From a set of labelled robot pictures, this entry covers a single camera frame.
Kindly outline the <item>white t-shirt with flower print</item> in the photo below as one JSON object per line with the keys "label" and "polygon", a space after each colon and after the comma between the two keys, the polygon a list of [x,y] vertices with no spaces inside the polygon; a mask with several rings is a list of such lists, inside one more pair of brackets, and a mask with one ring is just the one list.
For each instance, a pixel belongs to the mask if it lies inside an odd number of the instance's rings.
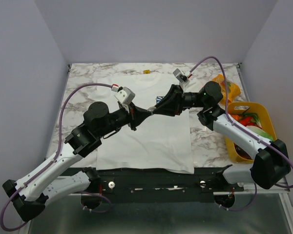
{"label": "white t-shirt with flower print", "polygon": [[[135,93],[133,103],[143,109],[156,104],[178,80],[172,74],[123,75],[99,78],[98,83],[118,84]],[[192,174],[189,111],[179,116],[153,115],[136,131],[128,126],[106,140],[97,149],[96,168],[160,168],[175,173]]]}

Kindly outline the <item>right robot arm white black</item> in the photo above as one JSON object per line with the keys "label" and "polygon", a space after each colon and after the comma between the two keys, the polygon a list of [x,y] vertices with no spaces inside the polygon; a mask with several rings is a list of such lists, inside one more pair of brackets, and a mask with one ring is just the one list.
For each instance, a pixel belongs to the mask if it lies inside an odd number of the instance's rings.
{"label": "right robot arm white black", "polygon": [[253,159],[252,164],[227,166],[215,178],[216,188],[226,191],[232,184],[244,182],[270,189],[291,171],[285,143],[254,134],[227,116],[218,104],[222,97],[221,87],[214,81],[206,83],[198,93],[185,93],[180,85],[171,85],[153,113],[173,117],[186,109],[201,108],[197,116],[202,125],[229,138]]}

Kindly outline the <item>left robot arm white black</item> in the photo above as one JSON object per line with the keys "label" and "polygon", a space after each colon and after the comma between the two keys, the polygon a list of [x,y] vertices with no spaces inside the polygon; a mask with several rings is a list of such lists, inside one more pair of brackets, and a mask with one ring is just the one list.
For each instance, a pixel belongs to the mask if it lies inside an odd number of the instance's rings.
{"label": "left robot arm white black", "polygon": [[87,167],[63,182],[54,180],[70,166],[87,157],[108,138],[128,125],[136,130],[151,112],[130,103],[126,108],[109,112],[107,104],[92,103],[84,113],[81,125],[72,130],[64,144],[49,159],[19,180],[7,180],[3,189],[12,199],[17,213],[24,222],[34,219],[47,204],[70,193],[85,191],[100,192],[101,179],[96,170]]}

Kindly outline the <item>yellow sunflower brooch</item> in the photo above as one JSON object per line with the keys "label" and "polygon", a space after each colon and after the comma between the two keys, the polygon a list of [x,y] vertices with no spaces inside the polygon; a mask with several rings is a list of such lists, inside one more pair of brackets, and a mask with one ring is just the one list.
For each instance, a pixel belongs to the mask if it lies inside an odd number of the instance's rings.
{"label": "yellow sunflower brooch", "polygon": [[153,112],[155,109],[156,109],[155,106],[151,106],[151,107],[148,108],[148,111]]}

